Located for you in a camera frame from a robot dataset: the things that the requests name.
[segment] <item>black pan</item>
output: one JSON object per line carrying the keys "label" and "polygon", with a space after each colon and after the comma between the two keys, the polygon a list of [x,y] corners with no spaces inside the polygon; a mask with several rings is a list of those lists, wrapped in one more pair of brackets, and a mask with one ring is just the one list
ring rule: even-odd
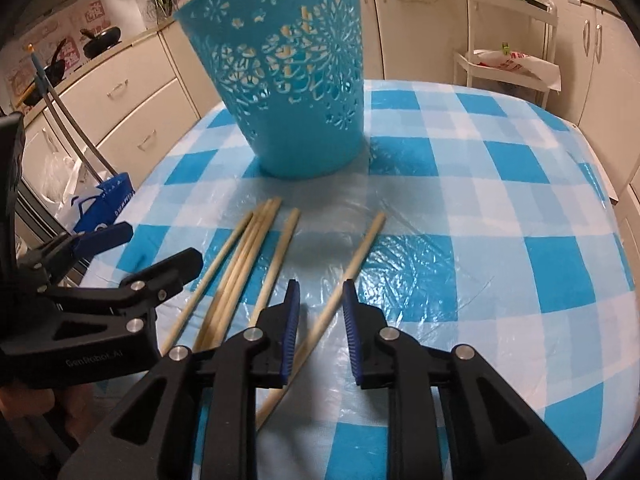
{"label": "black pan", "polygon": [[[56,51],[53,53],[51,57],[51,63],[49,63],[46,67],[44,67],[44,73],[47,75],[47,78],[51,82],[51,86],[58,85],[62,78],[65,76],[65,60],[58,59],[58,55],[60,54],[60,50],[65,46],[66,38],[58,44],[56,47]],[[33,92],[28,95],[28,97],[24,100],[24,104],[27,106],[35,106],[42,99],[42,95],[40,94],[40,90],[38,87],[34,88]]]}
{"label": "black pan", "polygon": [[83,36],[89,38],[88,43],[82,48],[87,59],[100,56],[100,54],[120,41],[120,29],[118,27],[106,28],[100,34],[94,34],[85,28],[82,28],[80,32],[82,32]]}

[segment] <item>silver bolt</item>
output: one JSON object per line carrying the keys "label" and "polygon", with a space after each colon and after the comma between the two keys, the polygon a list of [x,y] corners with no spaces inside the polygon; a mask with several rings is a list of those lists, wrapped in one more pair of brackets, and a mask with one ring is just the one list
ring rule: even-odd
{"label": "silver bolt", "polygon": [[247,341],[251,341],[251,342],[258,341],[258,339],[260,339],[263,335],[264,335],[264,332],[255,326],[252,328],[247,328],[244,331],[244,338]]}
{"label": "silver bolt", "polygon": [[400,337],[400,331],[392,326],[385,326],[380,331],[380,337],[385,341],[395,341]]}
{"label": "silver bolt", "polygon": [[184,346],[174,346],[169,350],[169,358],[173,361],[182,361],[189,355],[189,350]]}
{"label": "silver bolt", "polygon": [[135,334],[140,332],[145,326],[145,322],[142,321],[139,317],[135,317],[134,319],[129,319],[127,321],[127,331]]}
{"label": "silver bolt", "polygon": [[476,351],[469,345],[460,345],[456,348],[456,357],[463,361],[469,361],[476,355]]}

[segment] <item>blue plastic basket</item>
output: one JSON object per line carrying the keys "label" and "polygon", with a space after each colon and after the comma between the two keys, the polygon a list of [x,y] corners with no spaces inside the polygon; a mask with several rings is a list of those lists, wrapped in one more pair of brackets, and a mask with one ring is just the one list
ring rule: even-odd
{"label": "blue plastic basket", "polygon": [[360,0],[191,0],[176,16],[268,173],[318,176],[360,152]]}

